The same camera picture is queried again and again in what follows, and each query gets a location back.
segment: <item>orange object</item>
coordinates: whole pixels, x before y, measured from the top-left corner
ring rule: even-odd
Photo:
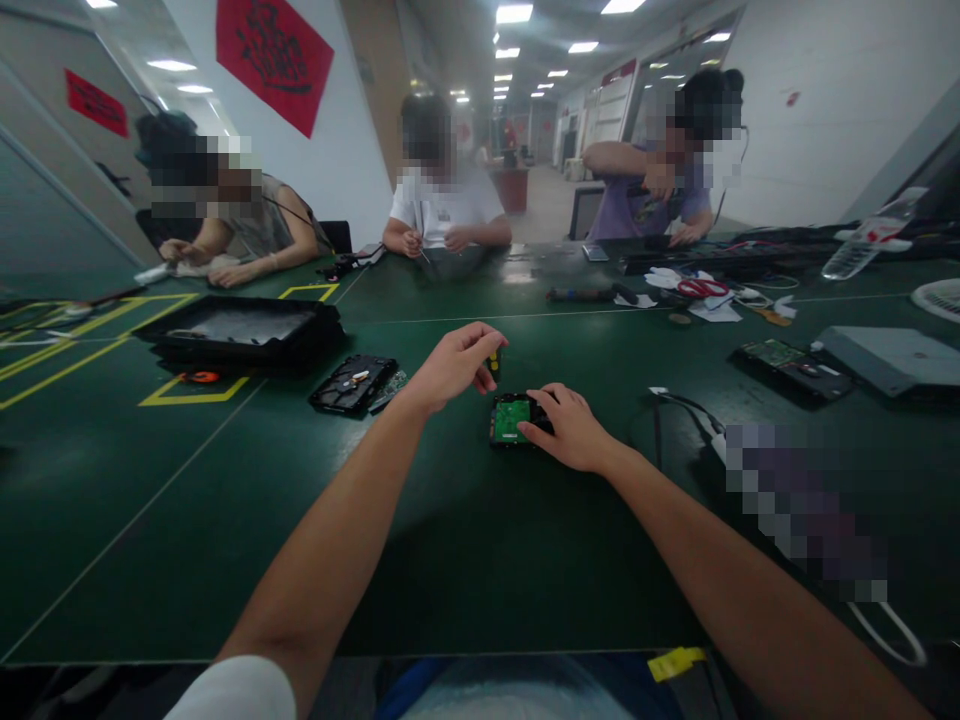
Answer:
[[[211,383],[217,382],[220,379],[220,376],[217,373],[211,372],[195,372],[195,373],[180,373],[178,376],[180,382],[198,382],[198,383]]]

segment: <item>floor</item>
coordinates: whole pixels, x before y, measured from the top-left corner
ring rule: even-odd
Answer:
[[[597,181],[567,182],[551,165],[536,165],[530,168],[527,183],[527,212],[510,218],[515,243],[553,243],[566,240],[577,188],[600,184]],[[738,232],[749,227],[736,220],[721,217],[715,231]]]

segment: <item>green circuit board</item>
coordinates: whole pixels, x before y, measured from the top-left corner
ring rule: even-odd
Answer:
[[[497,405],[493,419],[493,440],[498,443],[529,442],[517,429],[517,424],[530,422],[530,401],[517,400]]]

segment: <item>hand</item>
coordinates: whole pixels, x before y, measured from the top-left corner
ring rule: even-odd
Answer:
[[[402,236],[403,254],[411,260],[420,257],[423,249],[423,236],[416,230],[407,230]]]
[[[471,242],[473,242],[471,235],[472,233],[468,227],[464,227],[462,225],[458,227],[452,227],[447,230],[446,234],[443,236],[443,244],[447,246],[447,250],[450,252],[455,252],[459,255]]]
[[[553,435],[531,423],[517,429],[537,447],[574,470],[600,473],[604,458],[617,442],[590,412],[583,396],[560,383],[550,383],[542,390],[527,390],[553,423]]]
[[[643,186],[650,191],[654,200],[666,202],[673,197],[673,192],[677,189],[676,171],[670,165],[648,165]]]
[[[191,265],[203,265],[206,261],[204,252],[185,240],[167,240],[160,246],[160,257],[167,262],[180,262],[186,260]]]
[[[682,245],[692,245],[702,238],[706,233],[703,228],[696,225],[683,225],[674,233],[667,247],[680,247]]]
[[[211,285],[218,285],[229,290],[230,288],[245,285],[248,282],[256,280],[264,274],[259,261],[255,260],[250,263],[244,263],[243,265],[217,268],[207,275],[207,282]]]
[[[481,322],[448,332],[397,399],[402,396],[435,413],[471,384],[481,395],[493,392],[497,384],[483,361],[509,344],[502,334]]]

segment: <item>white fan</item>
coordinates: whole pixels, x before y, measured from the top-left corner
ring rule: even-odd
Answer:
[[[960,323],[960,278],[923,285],[910,297],[928,313]]]

